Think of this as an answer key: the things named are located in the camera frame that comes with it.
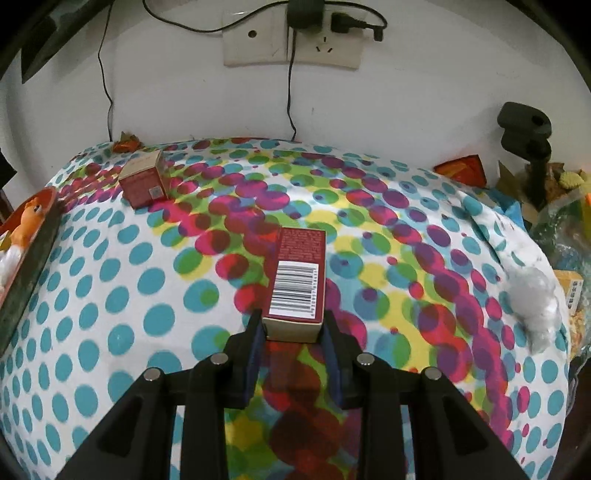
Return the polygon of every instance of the orange tray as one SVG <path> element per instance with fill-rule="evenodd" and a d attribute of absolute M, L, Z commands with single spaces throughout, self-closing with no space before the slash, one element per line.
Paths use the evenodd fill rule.
<path fill-rule="evenodd" d="M 25 205 L 34 198 L 39 200 L 46 214 L 29 248 L 25 250 L 18 263 L 16 271 L 4 287 L 4 294 L 0 296 L 0 352 L 6 350 L 21 320 L 60 226 L 61 203 L 57 200 L 57 190 L 54 187 L 47 187 L 28 198 L 15 210 L 0 226 L 0 235 L 7 231 L 12 232 L 20 225 Z"/>

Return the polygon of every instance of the orange toy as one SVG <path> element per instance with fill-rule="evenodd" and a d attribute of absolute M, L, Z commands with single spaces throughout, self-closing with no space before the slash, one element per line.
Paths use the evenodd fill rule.
<path fill-rule="evenodd" d="M 27 248 L 41 226 L 44 216 L 43 207 L 36 197 L 27 202 L 21 215 L 21 224 L 10 235 L 12 244 Z"/>

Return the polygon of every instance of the qr code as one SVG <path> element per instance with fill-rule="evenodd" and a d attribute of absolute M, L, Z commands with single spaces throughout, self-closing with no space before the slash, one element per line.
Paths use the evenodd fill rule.
<path fill-rule="evenodd" d="M 159 186 L 149 189 L 149 192 L 150 196 L 152 197 L 152 200 L 159 199 L 163 195 L 162 188 L 160 188 Z"/>

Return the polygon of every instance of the red box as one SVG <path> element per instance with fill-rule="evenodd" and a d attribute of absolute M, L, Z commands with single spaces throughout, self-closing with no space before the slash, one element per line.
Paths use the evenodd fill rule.
<path fill-rule="evenodd" d="M 326 233 L 282 228 L 265 306 L 269 340 L 315 343 L 324 319 Z"/>
<path fill-rule="evenodd" d="M 124 165 L 119 172 L 119 185 L 134 209 L 168 198 L 170 178 L 165 175 L 165 168 L 162 150 L 142 153 Z"/>

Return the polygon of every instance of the white wall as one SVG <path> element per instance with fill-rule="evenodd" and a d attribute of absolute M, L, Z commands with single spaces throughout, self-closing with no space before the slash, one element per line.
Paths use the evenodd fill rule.
<path fill-rule="evenodd" d="M 499 159 L 519 166 L 502 150 L 496 125 L 500 107 L 512 100 L 550 117 L 554 160 L 591 166 L 589 90 L 562 47 L 510 4 L 366 3 L 390 27 L 383 43 L 366 42 L 358 71 L 294 68 L 299 140 L 425 167 L 478 153 L 493 175 Z M 220 25 L 221 12 L 221 2 L 199 0 L 164 15 L 210 28 Z M 107 140 L 96 59 L 105 18 L 106 11 L 27 84 L 20 84 L 18 59 L 0 84 L 3 151 L 36 189 L 78 151 Z M 140 0 L 115 2 L 103 58 L 116 134 L 129 130 L 147 143 L 291 135 L 286 65 L 226 68 L 219 37 L 158 22 Z M 12 145 L 5 147 L 7 139 Z"/>

